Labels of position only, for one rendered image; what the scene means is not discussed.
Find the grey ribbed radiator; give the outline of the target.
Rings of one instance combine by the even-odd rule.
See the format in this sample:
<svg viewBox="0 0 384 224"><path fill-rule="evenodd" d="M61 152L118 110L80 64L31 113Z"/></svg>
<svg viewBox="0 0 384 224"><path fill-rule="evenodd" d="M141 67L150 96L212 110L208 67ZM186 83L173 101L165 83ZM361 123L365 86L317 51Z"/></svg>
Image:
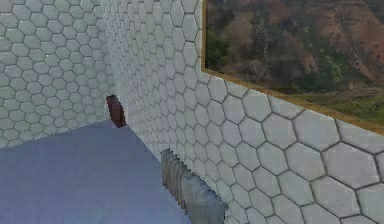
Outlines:
<svg viewBox="0 0 384 224"><path fill-rule="evenodd" d="M163 186L173 195L191 224L224 224L229 206L170 150L161 152Z"/></svg>

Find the dark red-brown block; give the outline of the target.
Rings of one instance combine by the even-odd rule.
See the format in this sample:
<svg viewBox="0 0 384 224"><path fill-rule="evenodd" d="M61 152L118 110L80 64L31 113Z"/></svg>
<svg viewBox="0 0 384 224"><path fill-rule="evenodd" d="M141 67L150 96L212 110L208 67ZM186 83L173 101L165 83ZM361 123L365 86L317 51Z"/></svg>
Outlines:
<svg viewBox="0 0 384 224"><path fill-rule="evenodd" d="M124 109L115 95L106 97L110 118L113 124L117 128L124 127L126 125Z"/></svg>

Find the gold framed landscape picture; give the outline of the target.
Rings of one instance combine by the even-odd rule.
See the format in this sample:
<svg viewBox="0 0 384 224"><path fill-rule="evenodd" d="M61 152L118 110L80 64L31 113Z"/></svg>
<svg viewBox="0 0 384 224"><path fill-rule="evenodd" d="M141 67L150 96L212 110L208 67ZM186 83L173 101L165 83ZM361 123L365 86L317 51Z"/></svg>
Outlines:
<svg viewBox="0 0 384 224"><path fill-rule="evenodd" d="M384 0L203 0L204 69L384 134Z"/></svg>

